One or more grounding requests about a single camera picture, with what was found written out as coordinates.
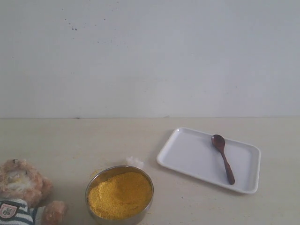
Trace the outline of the dark red wooden spoon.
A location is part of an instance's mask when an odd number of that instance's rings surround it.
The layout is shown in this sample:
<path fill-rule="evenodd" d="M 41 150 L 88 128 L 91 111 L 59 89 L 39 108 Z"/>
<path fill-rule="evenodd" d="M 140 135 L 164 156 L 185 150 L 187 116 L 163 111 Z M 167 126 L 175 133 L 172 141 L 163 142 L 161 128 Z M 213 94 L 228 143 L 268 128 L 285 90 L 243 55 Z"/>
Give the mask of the dark red wooden spoon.
<path fill-rule="evenodd" d="M 218 134 L 215 134 L 211 137 L 212 145 L 218 150 L 218 152 L 221 154 L 225 166 L 225 171 L 227 174 L 227 179 L 230 185 L 235 184 L 235 178 L 234 174 L 232 172 L 231 166 L 229 165 L 227 158 L 225 156 L 225 139 Z"/>

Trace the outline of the plush teddy bear striped sweater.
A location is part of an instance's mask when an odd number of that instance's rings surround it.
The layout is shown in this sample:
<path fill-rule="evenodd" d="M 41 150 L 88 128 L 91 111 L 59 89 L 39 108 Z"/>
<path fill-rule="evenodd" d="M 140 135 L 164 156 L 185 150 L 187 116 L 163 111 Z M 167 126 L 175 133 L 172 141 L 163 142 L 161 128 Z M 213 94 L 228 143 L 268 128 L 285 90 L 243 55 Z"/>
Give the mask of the plush teddy bear striped sweater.
<path fill-rule="evenodd" d="M 63 201 L 40 205 L 53 183 L 24 159 L 0 166 L 0 223 L 2 225 L 61 225 L 68 207 Z"/>

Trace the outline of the small white cotton tuft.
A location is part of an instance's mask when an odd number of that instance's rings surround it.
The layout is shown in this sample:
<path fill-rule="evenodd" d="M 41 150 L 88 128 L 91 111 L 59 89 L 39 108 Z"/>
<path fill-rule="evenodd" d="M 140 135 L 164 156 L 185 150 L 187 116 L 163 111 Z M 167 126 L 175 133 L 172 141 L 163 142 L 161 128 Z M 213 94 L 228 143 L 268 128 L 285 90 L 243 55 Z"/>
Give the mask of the small white cotton tuft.
<path fill-rule="evenodd" d="M 126 163 L 128 166 L 133 166 L 139 169 L 143 169 L 144 167 L 144 162 L 133 156 L 126 157 Z"/>

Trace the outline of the white rectangular plastic tray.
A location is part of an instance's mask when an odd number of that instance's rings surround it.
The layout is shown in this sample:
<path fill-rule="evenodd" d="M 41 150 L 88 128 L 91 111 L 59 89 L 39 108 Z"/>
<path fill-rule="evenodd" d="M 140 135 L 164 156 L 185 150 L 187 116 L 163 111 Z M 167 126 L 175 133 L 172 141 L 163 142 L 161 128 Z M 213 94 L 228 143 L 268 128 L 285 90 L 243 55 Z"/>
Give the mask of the white rectangular plastic tray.
<path fill-rule="evenodd" d="M 180 127 L 173 131 L 157 155 L 157 163 L 170 170 L 243 194 L 258 189 L 261 152 L 250 144 L 225 139 L 225 156 L 232 168 L 229 184 L 221 154 L 211 134 Z"/>

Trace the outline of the metal bowl of yellow grain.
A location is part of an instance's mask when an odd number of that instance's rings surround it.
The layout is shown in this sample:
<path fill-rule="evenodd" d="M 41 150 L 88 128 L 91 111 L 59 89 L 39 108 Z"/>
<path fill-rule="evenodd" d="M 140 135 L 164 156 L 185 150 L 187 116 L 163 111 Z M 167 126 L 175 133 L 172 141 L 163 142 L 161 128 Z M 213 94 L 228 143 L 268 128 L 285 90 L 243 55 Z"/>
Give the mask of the metal bowl of yellow grain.
<path fill-rule="evenodd" d="M 147 173 L 119 165 L 96 174 L 85 191 L 87 211 L 99 225 L 137 225 L 149 211 L 154 185 Z"/>

